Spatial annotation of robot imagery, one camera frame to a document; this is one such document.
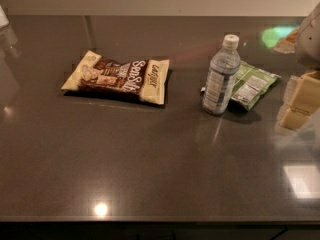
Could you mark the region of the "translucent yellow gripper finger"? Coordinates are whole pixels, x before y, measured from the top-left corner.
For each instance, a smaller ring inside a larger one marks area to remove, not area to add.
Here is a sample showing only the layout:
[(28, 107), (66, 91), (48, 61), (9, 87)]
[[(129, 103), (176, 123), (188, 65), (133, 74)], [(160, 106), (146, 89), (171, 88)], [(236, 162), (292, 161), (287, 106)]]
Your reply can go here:
[(277, 133), (299, 131), (319, 108), (320, 72), (315, 70), (301, 76), (292, 75), (286, 85), (275, 131)]

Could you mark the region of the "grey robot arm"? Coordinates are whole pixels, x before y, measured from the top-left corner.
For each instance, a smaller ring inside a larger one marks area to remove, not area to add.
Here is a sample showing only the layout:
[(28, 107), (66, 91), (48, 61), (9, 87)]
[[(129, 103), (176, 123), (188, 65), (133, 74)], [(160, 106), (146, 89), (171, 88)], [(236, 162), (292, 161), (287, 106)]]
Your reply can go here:
[(320, 108), (320, 3), (300, 25), (295, 55), (307, 72), (291, 76), (287, 83), (275, 124), (282, 135), (299, 131)]

